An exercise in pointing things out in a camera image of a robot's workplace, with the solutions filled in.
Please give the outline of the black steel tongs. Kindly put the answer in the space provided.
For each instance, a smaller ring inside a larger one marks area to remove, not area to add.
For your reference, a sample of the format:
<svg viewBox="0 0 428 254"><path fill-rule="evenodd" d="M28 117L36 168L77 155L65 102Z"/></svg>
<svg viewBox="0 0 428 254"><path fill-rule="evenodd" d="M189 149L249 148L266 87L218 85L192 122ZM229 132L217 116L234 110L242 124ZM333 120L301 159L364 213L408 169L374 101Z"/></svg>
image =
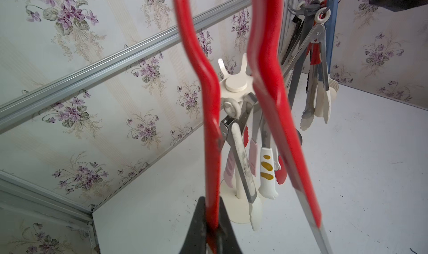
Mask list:
<svg viewBox="0 0 428 254"><path fill-rule="evenodd" d="M298 44L300 35L302 33L302 29L303 29L303 20L300 19L298 16L294 16L292 23L294 24L294 31L292 33L292 37L291 37L290 42L288 44L288 47L285 51L285 54L283 55L283 57L281 59L281 65L282 66L284 66L285 64L287 64L289 62L289 59L292 56L292 53Z"/></svg>

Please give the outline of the white cat paw tongs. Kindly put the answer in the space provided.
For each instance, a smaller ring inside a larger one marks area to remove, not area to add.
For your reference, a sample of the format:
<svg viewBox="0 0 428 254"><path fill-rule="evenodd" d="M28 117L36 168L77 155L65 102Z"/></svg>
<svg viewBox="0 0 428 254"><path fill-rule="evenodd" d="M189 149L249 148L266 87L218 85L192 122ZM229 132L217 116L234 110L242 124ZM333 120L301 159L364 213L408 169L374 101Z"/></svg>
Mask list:
<svg viewBox="0 0 428 254"><path fill-rule="evenodd" d="M271 148L271 132L264 117L260 125L261 143L260 149L260 187L259 193L268 199L276 199L278 192L275 188L274 153Z"/></svg>

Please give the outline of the cream steel tongs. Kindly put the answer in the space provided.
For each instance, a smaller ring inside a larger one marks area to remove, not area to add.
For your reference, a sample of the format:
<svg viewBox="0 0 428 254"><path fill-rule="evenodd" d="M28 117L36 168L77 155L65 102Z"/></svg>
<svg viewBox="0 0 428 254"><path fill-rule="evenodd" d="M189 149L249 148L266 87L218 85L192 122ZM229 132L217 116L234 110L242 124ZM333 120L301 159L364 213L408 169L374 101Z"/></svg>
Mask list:
<svg viewBox="0 0 428 254"><path fill-rule="evenodd" d="M332 93L325 28L331 11L318 4L302 2L296 13L305 15L305 19L296 27L287 50L281 53L280 63L283 77L292 81L300 78L303 63L310 57L307 98L300 121L300 128L307 130L315 117L323 118L325 123L328 123L331 117Z"/></svg>

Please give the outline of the dark grey utensil rack stand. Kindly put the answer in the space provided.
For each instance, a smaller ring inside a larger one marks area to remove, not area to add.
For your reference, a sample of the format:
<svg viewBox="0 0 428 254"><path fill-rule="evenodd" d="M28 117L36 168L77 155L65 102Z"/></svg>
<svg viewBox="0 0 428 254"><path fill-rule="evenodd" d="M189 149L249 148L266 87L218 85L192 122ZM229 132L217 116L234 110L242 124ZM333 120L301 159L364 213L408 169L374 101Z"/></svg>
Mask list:
<svg viewBox="0 0 428 254"><path fill-rule="evenodd" d="M309 34L313 26L314 16L320 8L321 8L321 2L319 0L313 0L313 1L310 0L309 2L305 2L302 0L298 4L297 8L295 10L292 10L295 13L295 16L298 16L300 19L303 20L303 29L302 29L302 33L300 35L297 46L301 46L303 44L305 38L307 37L307 35ZM295 55L295 64L292 66L293 73L291 76L289 90L288 90L288 101L291 109L293 108L293 104L294 104L294 100L295 100L295 96L296 96L296 92L297 92L298 84L300 80L300 75L303 70L305 59L306 59L306 53Z"/></svg>

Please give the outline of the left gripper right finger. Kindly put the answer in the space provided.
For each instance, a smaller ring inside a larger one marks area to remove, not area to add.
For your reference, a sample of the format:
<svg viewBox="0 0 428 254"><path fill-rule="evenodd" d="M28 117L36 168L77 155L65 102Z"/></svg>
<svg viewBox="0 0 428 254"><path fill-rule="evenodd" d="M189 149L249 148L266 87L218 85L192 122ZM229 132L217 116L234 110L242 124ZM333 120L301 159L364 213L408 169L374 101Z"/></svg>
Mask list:
<svg viewBox="0 0 428 254"><path fill-rule="evenodd" d="M242 254L223 199L220 198L219 223L217 228L217 254Z"/></svg>

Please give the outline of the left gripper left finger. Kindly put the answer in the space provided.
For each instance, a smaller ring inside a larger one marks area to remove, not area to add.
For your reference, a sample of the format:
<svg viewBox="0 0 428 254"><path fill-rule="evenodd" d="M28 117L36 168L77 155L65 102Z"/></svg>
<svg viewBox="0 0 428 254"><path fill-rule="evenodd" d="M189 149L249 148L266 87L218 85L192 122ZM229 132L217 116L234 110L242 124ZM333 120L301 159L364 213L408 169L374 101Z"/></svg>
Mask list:
<svg viewBox="0 0 428 254"><path fill-rule="evenodd" d="M207 249L205 197L200 197L179 254L205 254Z"/></svg>

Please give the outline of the cream utensil rack stand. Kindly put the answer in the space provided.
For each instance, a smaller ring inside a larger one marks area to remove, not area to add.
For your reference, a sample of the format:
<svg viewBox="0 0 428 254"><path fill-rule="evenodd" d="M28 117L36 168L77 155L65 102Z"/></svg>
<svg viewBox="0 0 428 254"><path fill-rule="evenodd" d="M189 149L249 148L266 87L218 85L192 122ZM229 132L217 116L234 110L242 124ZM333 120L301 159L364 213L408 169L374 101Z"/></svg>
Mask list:
<svg viewBox="0 0 428 254"><path fill-rule="evenodd" d="M221 72L224 75L224 79L220 81L221 105L223 106L223 100L226 98L232 98L235 101L237 101L241 106L241 111L242 111L241 116L246 119L246 126L248 124L252 124L253 128L251 129L251 131L254 136L257 136L259 127L260 127L262 113L261 113L260 105L257 101L257 97L255 95L255 91L253 89L253 78L250 75L248 75L246 72L247 56L243 55L241 69L237 74L229 73L226 70L225 63L222 59L218 60L218 64ZM247 147L245 147L247 157L249 155L249 146L250 144L248 144ZM221 192L221 197L225 204L226 198L222 194L222 192Z"/></svg>

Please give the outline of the red handled steel tongs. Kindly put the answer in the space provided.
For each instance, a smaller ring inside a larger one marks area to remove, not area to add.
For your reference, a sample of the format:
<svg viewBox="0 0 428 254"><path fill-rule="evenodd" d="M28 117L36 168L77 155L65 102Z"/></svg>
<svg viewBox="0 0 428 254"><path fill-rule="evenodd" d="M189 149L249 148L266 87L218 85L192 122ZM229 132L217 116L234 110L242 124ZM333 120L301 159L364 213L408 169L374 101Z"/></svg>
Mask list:
<svg viewBox="0 0 428 254"><path fill-rule="evenodd" d="M310 69L308 74L307 82L307 98L305 102L305 109L302 113L302 118L300 121L300 128L305 131L307 130L314 119L315 115L315 97L317 94L318 86L318 71L319 65L321 63L320 59L320 49L318 43L311 43L308 50L308 53L311 55Z"/></svg>

